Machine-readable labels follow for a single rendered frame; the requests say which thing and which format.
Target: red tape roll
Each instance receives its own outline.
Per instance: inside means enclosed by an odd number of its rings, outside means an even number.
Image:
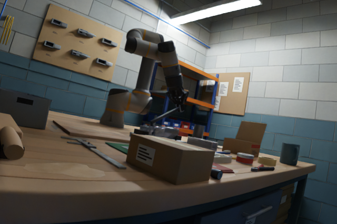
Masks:
[[[242,157],[236,157],[237,162],[241,162],[243,164],[251,165],[253,164],[254,159],[248,159],[248,158],[242,158]]]

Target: blue drawer cabinet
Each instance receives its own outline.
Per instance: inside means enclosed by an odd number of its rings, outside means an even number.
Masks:
[[[276,219],[282,196],[278,189],[229,207],[195,217],[194,224],[270,224]]]

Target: brown paper roll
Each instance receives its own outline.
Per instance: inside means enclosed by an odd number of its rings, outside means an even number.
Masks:
[[[8,159],[16,160],[23,157],[23,145],[14,128],[3,127],[0,131],[0,141],[1,145],[4,146],[4,154]]]

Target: drawer handle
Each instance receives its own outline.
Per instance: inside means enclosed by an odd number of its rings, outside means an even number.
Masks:
[[[261,209],[260,211],[252,213],[251,215],[249,213],[244,212],[244,213],[242,213],[242,216],[246,217],[246,220],[250,220],[250,219],[256,218],[257,216],[260,216],[260,215],[264,214],[265,212],[268,212],[269,210],[273,209],[273,206],[261,205],[261,207],[263,209]]]

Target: green cutting mat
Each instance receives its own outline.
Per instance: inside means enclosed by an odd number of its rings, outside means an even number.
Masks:
[[[111,142],[106,142],[106,144],[119,150],[120,152],[123,152],[124,154],[127,154],[128,144],[113,144]]]

